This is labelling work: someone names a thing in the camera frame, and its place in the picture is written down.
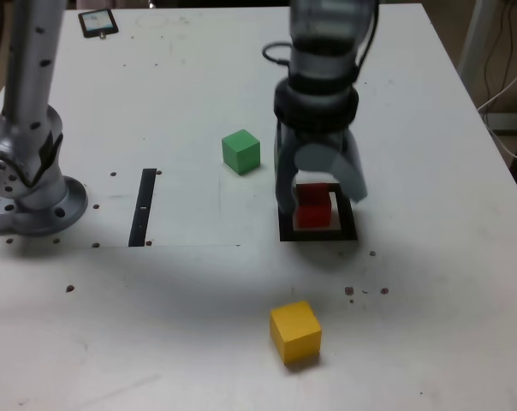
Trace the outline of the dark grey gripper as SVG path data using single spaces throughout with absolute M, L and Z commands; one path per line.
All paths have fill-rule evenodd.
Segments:
M 331 175 L 343 194 L 355 203 L 367 197 L 360 155 L 349 129 L 340 132 L 311 132 L 279 122 L 275 138 L 275 193 L 278 209 L 294 212 L 297 200 L 294 177 L 298 170 Z

